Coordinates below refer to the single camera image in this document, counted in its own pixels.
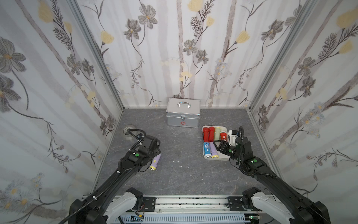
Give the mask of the white plastic storage tray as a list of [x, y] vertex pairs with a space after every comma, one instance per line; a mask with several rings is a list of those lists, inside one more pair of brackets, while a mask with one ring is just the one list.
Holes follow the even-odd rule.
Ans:
[[[209, 125], [204, 125], [204, 126], [202, 127], [202, 130], [203, 130], [204, 127], [207, 127], [207, 128], [209, 128], [209, 127], [220, 127], [220, 128], [222, 129], [222, 131], [227, 131], [227, 142], [229, 142], [229, 139], [228, 139], [228, 129], [227, 129], [226, 127], [224, 127], [224, 126], [209, 126]], [[216, 149], [217, 149], [217, 147], [218, 147], [220, 141], [213, 141], [213, 142], [215, 143]], [[218, 151], [217, 151], [217, 153], [218, 153], [218, 155], [219, 155], [219, 158], [205, 158], [205, 157], [204, 157], [203, 147], [202, 147], [202, 154], [203, 154], [204, 159], [206, 159], [206, 160], [214, 160], [214, 161], [228, 161], [228, 160], [229, 160], [229, 156], [224, 155], [224, 154], [221, 154], [221, 153], [218, 152]]]

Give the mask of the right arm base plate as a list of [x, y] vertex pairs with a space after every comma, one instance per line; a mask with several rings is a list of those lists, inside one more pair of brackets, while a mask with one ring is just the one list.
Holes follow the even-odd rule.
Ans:
[[242, 197], [228, 197], [227, 207], [230, 211], [252, 211], [252, 209], [245, 206]]

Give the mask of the blue flashlight white logo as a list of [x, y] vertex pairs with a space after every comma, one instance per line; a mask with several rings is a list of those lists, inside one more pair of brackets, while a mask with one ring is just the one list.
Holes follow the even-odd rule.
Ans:
[[203, 151], [204, 151], [204, 157], [205, 158], [212, 158], [209, 142], [204, 142], [203, 143]]

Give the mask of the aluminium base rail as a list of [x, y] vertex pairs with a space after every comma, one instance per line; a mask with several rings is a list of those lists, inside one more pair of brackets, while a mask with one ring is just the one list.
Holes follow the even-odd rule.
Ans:
[[267, 213], [230, 211], [228, 197], [206, 196], [144, 196], [156, 197], [154, 212], [128, 210], [111, 224], [277, 224]]

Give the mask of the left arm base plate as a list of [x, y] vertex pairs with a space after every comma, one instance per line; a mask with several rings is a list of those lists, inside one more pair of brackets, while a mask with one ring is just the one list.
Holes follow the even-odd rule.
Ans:
[[144, 197], [142, 205], [136, 209], [136, 212], [154, 212], [156, 205], [156, 197]]

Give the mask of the silver aluminium first-aid case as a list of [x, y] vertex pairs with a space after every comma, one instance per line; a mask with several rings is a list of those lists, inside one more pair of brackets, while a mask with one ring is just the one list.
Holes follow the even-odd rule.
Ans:
[[175, 127], [198, 128], [200, 105], [201, 101], [198, 99], [169, 98], [166, 109], [167, 124]]

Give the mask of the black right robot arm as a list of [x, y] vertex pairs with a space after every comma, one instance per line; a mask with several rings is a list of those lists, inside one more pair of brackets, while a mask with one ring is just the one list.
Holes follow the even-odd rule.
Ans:
[[217, 150], [234, 160], [244, 175], [260, 182], [269, 190], [269, 198], [256, 187], [242, 193], [243, 209], [261, 210], [281, 224], [329, 224], [331, 222], [327, 207], [320, 201], [313, 202], [289, 186], [275, 174], [262, 159], [253, 154], [251, 142], [244, 137], [243, 127], [231, 133], [220, 133]]

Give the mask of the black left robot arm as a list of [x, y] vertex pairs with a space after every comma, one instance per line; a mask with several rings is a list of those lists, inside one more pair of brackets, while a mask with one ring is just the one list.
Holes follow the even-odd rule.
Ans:
[[77, 199], [70, 206], [69, 215], [62, 224], [110, 224], [128, 210], [139, 210], [143, 206], [143, 193], [128, 189], [120, 199], [117, 192], [130, 178], [151, 162], [161, 151], [160, 140], [147, 135], [141, 129], [128, 129], [126, 134], [137, 142], [118, 162], [113, 174], [84, 200]]

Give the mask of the pale green flashlight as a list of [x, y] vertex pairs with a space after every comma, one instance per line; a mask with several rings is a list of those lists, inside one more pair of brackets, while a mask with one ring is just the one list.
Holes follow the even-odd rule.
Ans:
[[214, 131], [214, 141], [220, 141], [221, 140], [221, 131], [222, 129], [220, 127], [216, 127]]

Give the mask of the purple flashlight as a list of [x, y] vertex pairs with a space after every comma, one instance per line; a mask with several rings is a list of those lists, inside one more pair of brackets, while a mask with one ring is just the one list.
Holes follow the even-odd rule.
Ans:
[[159, 154], [153, 158], [152, 163], [149, 167], [150, 170], [155, 171], [157, 169], [158, 162], [159, 162], [160, 158], [161, 158], [161, 154]]
[[219, 158], [219, 155], [218, 155], [217, 150], [216, 150], [215, 143], [212, 141], [212, 142], [209, 143], [209, 146], [210, 146], [210, 151], [211, 151], [212, 158]]

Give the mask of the red flashlight white logo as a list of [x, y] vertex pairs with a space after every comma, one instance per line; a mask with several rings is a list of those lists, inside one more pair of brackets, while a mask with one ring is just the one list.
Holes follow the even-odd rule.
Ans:
[[221, 141], [227, 141], [227, 131], [220, 132], [220, 139]]

